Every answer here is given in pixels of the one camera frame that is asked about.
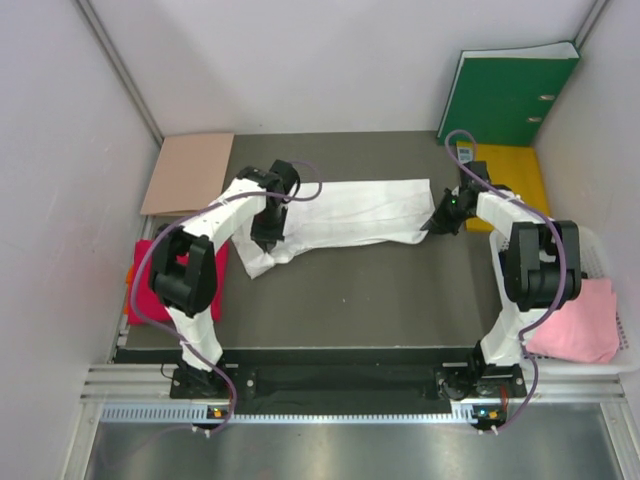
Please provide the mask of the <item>white t shirt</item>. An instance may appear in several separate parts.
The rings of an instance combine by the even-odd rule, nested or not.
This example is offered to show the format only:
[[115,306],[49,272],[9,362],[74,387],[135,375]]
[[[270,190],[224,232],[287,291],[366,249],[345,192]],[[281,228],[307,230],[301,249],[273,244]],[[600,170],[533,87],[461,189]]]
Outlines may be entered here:
[[382,242],[415,245],[435,211],[429,179],[326,182],[318,198],[292,202],[284,240],[269,253],[250,239],[247,221],[232,242],[247,275],[267,270],[316,249],[367,246]]

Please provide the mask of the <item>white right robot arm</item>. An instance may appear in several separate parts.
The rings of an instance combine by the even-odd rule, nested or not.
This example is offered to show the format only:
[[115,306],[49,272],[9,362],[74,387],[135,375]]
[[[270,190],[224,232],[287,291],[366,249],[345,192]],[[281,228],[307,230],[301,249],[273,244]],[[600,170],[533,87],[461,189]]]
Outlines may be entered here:
[[522,348],[541,319],[580,293],[582,270],[579,227],[533,211],[509,188],[490,183],[487,165],[472,161],[461,167],[461,180],[444,196],[421,229],[433,235],[455,235],[463,223],[478,218],[508,241],[493,253],[502,310],[491,331],[475,347],[466,374],[469,388],[487,396],[504,380],[501,369],[520,363]]

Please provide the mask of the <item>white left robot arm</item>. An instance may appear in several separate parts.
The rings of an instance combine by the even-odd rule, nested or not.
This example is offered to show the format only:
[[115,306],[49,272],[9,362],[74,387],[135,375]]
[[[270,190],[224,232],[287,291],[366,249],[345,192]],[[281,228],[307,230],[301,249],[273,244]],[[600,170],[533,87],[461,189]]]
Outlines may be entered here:
[[211,304],[218,288],[216,254],[249,222],[250,240],[270,252],[284,240],[287,204],[299,191],[293,164],[276,160],[267,171],[246,167],[204,213],[166,227],[151,253],[149,288],[169,314],[194,368],[192,384],[205,396],[226,387],[227,374],[216,366],[222,356]]

